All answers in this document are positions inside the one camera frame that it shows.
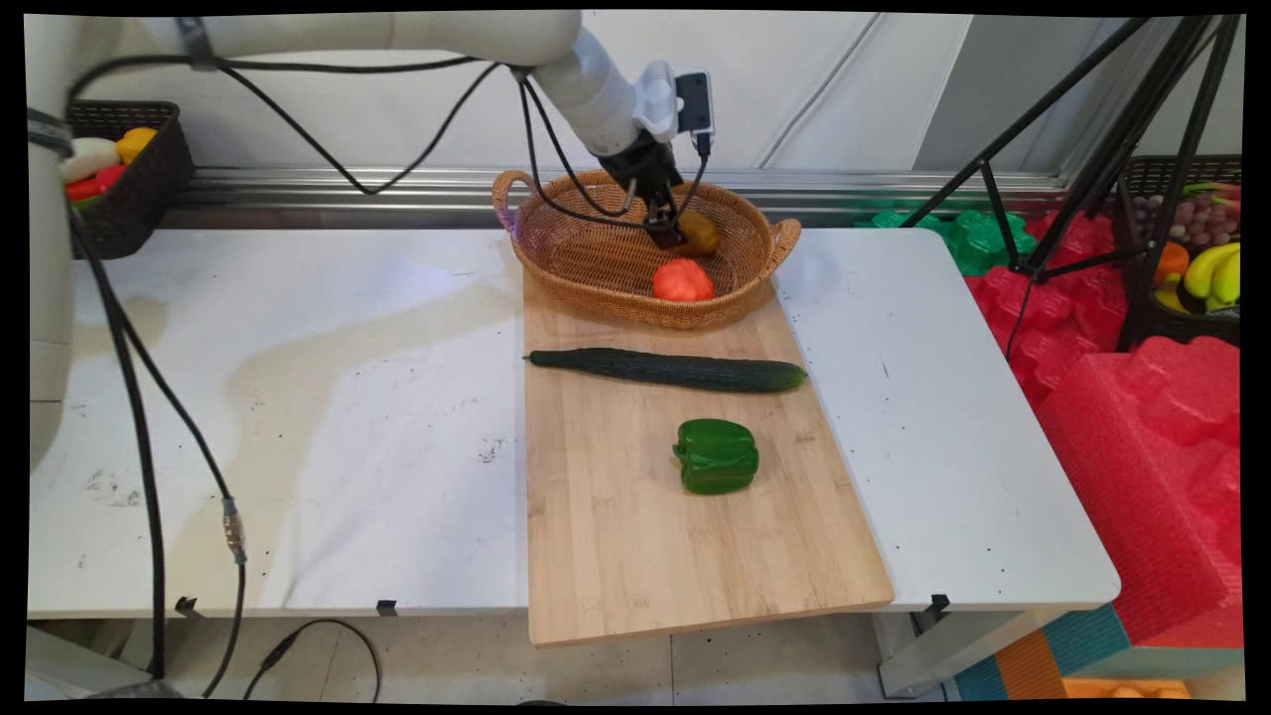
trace green bell pepper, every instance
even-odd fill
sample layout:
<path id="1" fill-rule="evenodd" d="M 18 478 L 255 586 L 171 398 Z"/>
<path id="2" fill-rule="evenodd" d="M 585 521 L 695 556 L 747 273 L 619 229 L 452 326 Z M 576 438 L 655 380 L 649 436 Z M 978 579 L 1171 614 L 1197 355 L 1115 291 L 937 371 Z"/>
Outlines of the green bell pepper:
<path id="1" fill-rule="evenodd" d="M 694 494 L 726 494 L 750 486 L 759 470 L 759 451 L 750 431 L 726 420 L 689 420 L 680 425 L 684 489 Z"/>

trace black basket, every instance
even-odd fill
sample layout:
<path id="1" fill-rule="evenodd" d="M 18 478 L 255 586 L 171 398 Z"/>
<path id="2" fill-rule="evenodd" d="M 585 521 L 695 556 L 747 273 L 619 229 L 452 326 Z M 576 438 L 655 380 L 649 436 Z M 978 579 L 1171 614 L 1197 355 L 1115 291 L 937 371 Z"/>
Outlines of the black basket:
<path id="1" fill-rule="evenodd" d="M 102 198 L 80 211 L 89 240 L 100 258 L 119 258 L 141 249 L 177 194 L 194 175 L 186 135 L 170 102 L 74 102 L 66 123 L 78 137 L 118 141 L 136 127 L 158 133 Z M 83 258 L 79 250 L 76 258 Z"/>
<path id="2" fill-rule="evenodd" d="M 1144 239 L 1134 222 L 1131 197 L 1144 198 L 1164 193 L 1173 175 L 1176 156 L 1135 156 L 1130 159 L 1116 184 L 1116 199 L 1112 215 L 1112 234 L 1117 249 L 1140 248 Z M 1240 155 L 1196 156 L 1187 170 L 1185 183 L 1200 182 L 1240 183 Z M 1126 295 L 1138 284 L 1139 272 L 1144 268 L 1144 257 L 1135 255 L 1121 262 L 1121 276 Z M 1125 325 L 1130 343 L 1136 344 L 1149 335 L 1162 334 L 1178 342 L 1190 342 L 1193 337 L 1207 334 L 1240 344 L 1240 319 L 1225 315 L 1185 315 L 1157 301 L 1148 291 L 1141 297 L 1145 302 L 1136 324 Z"/>

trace wicker basket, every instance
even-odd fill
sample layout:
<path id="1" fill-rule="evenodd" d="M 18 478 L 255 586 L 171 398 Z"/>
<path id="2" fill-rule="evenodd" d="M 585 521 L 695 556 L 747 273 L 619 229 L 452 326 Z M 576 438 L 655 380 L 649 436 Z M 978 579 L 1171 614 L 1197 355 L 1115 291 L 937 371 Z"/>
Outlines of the wicker basket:
<path id="1" fill-rule="evenodd" d="M 118 141 L 130 128 L 158 130 L 114 185 L 80 211 L 98 257 L 119 258 L 141 249 L 194 175 L 178 114 L 180 110 L 170 102 L 71 103 L 66 123 L 75 136 Z M 79 250 L 75 257 L 83 258 Z"/>
<path id="2" fill-rule="evenodd" d="M 702 183 L 690 207 L 719 229 L 719 248 L 710 257 L 698 258 L 714 281 L 716 297 L 693 302 L 662 300 L 653 297 L 653 272 L 674 254 L 658 249 L 641 229 L 567 216 L 544 203 L 538 193 L 513 212 L 507 206 L 507 192 L 517 180 L 534 185 L 525 171 L 503 171 L 494 179 L 494 210 L 526 272 L 564 302 L 642 323 L 699 328 L 749 310 L 754 306 L 749 295 L 782 264 L 799 235 L 798 221 L 787 218 L 773 226 L 745 198 Z M 582 171 L 578 180 L 609 210 L 620 207 L 627 196 L 602 170 Z M 679 201 L 688 188 L 685 183 L 675 189 Z M 599 216 L 568 177 L 543 189 L 566 208 Z M 643 220 L 644 207 L 638 203 L 632 204 L 624 220 Z"/>
<path id="3" fill-rule="evenodd" d="M 1115 207 L 1112 216 L 1112 234 L 1116 236 L 1118 249 L 1135 249 L 1143 246 L 1143 231 L 1135 225 L 1134 208 L 1130 199 L 1134 196 L 1153 196 L 1164 193 L 1169 179 L 1174 173 L 1176 156 L 1135 156 L 1126 163 L 1115 190 Z M 1240 183 L 1240 156 L 1235 155 L 1210 155 L 1196 156 L 1187 170 L 1186 183 L 1199 183 L 1207 180 L 1220 180 L 1228 183 Z M 1188 246 L 1188 253 L 1195 257 L 1195 249 Z M 1145 269 L 1143 255 L 1135 255 L 1121 260 L 1121 276 L 1126 291 L 1138 286 L 1139 272 Z M 1227 315 L 1185 315 L 1166 307 L 1153 293 L 1143 296 L 1146 301 L 1144 310 L 1139 314 L 1135 324 L 1125 325 L 1129 331 L 1131 344 L 1138 344 L 1154 334 L 1162 334 L 1178 342 L 1191 342 L 1196 335 L 1207 334 L 1225 339 L 1237 347 L 1240 344 L 1240 319 Z"/>

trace cucumber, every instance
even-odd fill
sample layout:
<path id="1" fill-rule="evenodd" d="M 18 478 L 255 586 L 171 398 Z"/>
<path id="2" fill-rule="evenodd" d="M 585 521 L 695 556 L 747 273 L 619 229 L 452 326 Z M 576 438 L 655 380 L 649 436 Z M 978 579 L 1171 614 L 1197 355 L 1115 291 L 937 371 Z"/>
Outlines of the cucumber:
<path id="1" fill-rule="evenodd" d="M 726 361 L 722 357 L 656 354 L 615 347 L 534 349 L 526 361 L 543 368 L 567 368 L 610 378 L 719 392 L 780 392 L 793 390 L 807 380 L 803 368 L 775 361 Z"/>

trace cable connector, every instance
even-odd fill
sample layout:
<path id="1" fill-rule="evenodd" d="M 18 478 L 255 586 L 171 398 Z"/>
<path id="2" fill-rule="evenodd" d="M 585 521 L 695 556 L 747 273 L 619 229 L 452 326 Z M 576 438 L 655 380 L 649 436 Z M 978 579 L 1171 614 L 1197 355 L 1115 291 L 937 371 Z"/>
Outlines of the cable connector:
<path id="1" fill-rule="evenodd" d="M 713 131 L 703 131 L 700 133 L 694 133 L 690 136 L 693 140 L 693 147 L 698 150 L 698 156 L 705 159 L 710 155 L 710 137 L 714 136 Z"/>
<path id="2" fill-rule="evenodd" d="M 286 655 L 289 650 L 291 650 L 291 645 L 296 643 L 296 636 L 299 635 L 300 631 L 296 631 L 290 636 L 282 639 L 282 643 L 273 646 L 273 650 L 271 650 L 269 654 L 264 657 L 264 660 L 261 662 L 261 673 L 264 673 L 269 668 L 277 665 L 278 660 L 282 660 L 282 657 Z"/>
<path id="3" fill-rule="evenodd" d="M 235 564 L 247 564 L 247 551 L 243 549 L 245 542 L 243 537 L 243 518 L 238 513 L 238 507 L 234 505 L 233 499 L 226 498 L 221 500 L 221 508 L 225 514 L 225 544 L 229 545 Z"/>

